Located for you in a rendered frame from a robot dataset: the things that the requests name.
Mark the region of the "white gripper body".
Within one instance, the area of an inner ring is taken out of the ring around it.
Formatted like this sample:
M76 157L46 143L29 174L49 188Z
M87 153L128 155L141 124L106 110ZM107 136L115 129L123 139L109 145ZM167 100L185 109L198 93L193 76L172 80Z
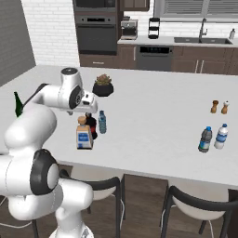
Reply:
M98 103L93 101L89 104L84 104L81 102L76 107L72 108L69 103L64 104L66 112L90 112L96 113L98 111Z

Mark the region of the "dark red glass bottle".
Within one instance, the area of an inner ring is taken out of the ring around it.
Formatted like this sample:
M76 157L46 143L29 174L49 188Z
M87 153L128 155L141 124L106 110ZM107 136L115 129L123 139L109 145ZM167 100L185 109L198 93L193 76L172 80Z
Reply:
M90 112L86 113L86 124L90 126L92 138L96 139L98 136L98 133L96 131L97 121Z

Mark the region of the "small blue plastic bottle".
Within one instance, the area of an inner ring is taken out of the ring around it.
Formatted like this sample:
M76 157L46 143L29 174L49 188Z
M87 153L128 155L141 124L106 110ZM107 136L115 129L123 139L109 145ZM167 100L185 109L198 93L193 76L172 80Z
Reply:
M99 132L105 134L107 131L106 116L104 111L99 111Z

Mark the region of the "black pot with succulent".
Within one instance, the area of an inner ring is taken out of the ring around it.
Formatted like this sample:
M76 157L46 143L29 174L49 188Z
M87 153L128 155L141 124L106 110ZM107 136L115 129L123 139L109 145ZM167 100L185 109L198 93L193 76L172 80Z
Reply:
M112 79L105 73L97 77L92 92L99 97L108 97L113 92Z

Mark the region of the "brown base cupboards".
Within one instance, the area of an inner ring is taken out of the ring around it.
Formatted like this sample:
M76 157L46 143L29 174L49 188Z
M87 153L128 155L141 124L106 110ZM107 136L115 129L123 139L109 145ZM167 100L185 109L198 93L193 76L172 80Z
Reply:
M79 56L80 66L135 70L136 53L137 47L135 45L118 44L117 54L115 56L81 54Z
M238 47L175 46L172 71L236 75L238 74Z

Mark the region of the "green glass bottle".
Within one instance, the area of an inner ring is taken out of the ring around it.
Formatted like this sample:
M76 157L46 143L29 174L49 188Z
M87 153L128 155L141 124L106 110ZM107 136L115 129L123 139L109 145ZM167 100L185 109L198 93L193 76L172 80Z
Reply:
M15 114L17 117L19 117L22 114L23 104L21 103L20 97L17 92L14 92L14 96L16 102Z

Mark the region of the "black and white stool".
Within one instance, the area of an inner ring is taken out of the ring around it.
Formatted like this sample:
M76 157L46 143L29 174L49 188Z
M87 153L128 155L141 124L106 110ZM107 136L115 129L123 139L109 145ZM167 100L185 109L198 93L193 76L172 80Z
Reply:
M89 184L95 201L115 196L115 238L121 238L122 222L126 219L125 174L119 170L75 165L71 174L61 169L59 175L63 179L77 179Z
M161 238L166 238L170 209L173 206L185 215L202 221L200 234L204 232L207 222L223 218L219 238L226 238L232 212L238 209L238 190L215 185L169 181L160 221Z

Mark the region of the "black dishwasher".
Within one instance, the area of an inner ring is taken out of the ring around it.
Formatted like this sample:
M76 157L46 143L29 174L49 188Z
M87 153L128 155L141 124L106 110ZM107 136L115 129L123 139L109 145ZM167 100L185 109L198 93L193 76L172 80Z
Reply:
M172 46L138 46L137 68L144 71L170 72L172 56Z

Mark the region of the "black microwave oven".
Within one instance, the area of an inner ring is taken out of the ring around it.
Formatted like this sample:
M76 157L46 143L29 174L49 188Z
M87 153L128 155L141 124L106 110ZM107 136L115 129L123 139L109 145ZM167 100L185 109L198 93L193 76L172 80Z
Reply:
M73 7L78 11L114 12L116 0L73 0Z

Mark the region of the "grey plastic bottle blue cap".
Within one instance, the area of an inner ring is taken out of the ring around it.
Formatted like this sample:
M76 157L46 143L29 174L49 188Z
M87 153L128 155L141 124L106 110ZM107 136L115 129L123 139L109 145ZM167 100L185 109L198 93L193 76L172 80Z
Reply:
M212 129L210 126L208 126L201 135L198 150L200 152L208 152L211 139L212 139Z

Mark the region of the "brown white-capped salt shaker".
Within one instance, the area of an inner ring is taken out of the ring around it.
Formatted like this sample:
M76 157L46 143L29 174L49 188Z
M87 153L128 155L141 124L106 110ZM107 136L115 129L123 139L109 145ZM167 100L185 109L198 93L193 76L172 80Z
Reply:
M221 113L222 114L226 114L227 113L227 111L228 111L228 106L230 105L230 103L228 102L228 101L224 101L224 103L223 103L223 108L222 108L222 110L221 110Z

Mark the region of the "silver tap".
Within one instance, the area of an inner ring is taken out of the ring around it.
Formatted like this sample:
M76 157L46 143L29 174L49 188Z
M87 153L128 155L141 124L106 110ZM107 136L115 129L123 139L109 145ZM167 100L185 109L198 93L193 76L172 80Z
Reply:
M201 25L201 29L200 29L200 32L199 32L199 36L198 36L198 42L199 43L202 43L202 38L204 35L207 35L207 29L204 30L204 25L206 23L206 18L203 18L202 20L202 25Z

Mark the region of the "window with grey blinds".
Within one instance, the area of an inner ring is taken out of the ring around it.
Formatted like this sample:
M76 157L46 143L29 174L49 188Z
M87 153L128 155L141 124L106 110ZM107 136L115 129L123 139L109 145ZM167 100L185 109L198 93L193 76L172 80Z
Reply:
M156 18L238 21L238 0L154 0Z

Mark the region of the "black wall oven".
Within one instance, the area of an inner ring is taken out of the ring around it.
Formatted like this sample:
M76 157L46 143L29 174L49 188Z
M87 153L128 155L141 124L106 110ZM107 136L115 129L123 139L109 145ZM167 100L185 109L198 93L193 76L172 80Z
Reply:
M116 54L118 33L115 8L75 11L74 20L80 54Z

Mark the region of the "brown wall cupboard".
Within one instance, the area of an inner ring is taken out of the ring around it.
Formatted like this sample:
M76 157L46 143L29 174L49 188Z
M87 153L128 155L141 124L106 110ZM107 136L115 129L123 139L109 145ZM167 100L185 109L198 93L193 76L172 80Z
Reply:
M122 11L145 11L150 9L150 0L120 0Z

